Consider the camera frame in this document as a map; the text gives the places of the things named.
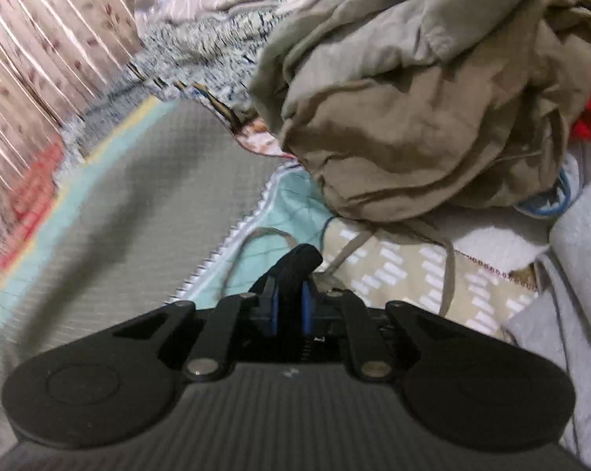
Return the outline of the black pants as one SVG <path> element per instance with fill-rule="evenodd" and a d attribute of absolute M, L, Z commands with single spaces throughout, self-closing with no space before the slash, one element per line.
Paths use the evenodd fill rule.
<path fill-rule="evenodd" d="M 301 338 L 303 332 L 302 286 L 322 263 L 319 250 L 309 243 L 297 245 L 272 268 L 278 284 L 277 331 L 281 338 Z"/>

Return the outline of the patterned teal beige bedsheet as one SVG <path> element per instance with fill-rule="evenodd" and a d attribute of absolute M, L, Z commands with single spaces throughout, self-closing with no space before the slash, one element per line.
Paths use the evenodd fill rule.
<path fill-rule="evenodd" d="M 196 102 L 142 112 L 63 182 L 0 282 L 0 392 L 27 358 L 183 298 L 231 232 L 319 242 L 331 214 L 303 170 L 244 150 Z M 0 405 L 0 455 L 14 441 Z"/>

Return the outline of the white fluffy cloth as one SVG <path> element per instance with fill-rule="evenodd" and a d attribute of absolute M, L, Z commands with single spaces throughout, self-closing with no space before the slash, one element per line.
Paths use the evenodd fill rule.
<path fill-rule="evenodd" d="M 553 225 L 510 207 L 471 210 L 442 205 L 423 219 L 448 236 L 457 251 L 500 273 L 522 269 L 545 253 Z"/>

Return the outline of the olive khaki crumpled garment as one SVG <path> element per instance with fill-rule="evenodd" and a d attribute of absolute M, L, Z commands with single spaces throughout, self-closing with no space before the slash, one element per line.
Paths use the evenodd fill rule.
<path fill-rule="evenodd" d="M 299 1 L 249 94 L 343 217 L 516 205 L 591 99 L 591 0 Z"/>

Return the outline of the grey towel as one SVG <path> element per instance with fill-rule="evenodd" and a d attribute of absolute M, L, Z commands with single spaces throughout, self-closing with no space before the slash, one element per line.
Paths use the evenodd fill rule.
<path fill-rule="evenodd" d="M 591 183 L 553 225 L 549 243 L 535 261 L 538 297 L 505 334 L 569 375 L 575 412 L 560 443 L 591 468 Z"/>

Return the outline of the blue white speckled blanket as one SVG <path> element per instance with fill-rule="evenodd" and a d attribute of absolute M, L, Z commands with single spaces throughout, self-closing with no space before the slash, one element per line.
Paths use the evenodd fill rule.
<path fill-rule="evenodd" d="M 148 24 L 142 49 L 93 102 L 60 131 L 68 161 L 79 163 L 135 108 L 161 101 L 216 99 L 241 122 L 255 114 L 249 82 L 261 51 L 282 18 L 273 9 L 246 10 L 225 18 L 181 24 Z"/>

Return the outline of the red floral quilt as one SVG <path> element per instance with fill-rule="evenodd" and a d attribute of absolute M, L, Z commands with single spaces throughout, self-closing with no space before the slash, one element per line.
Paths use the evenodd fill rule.
<path fill-rule="evenodd" d="M 2 270 L 7 270 L 16 260 L 53 205 L 56 198 L 53 174 L 63 156 L 64 145 L 58 138 L 37 155 L 10 195 L 9 209 L 15 223 L 8 235 L 7 251 L 0 259 Z"/>

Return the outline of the floral beige curtain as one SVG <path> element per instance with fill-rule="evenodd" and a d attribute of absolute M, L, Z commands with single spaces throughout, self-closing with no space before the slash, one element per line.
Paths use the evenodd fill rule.
<path fill-rule="evenodd" d="M 0 0 L 0 213 L 137 49 L 128 0 Z"/>

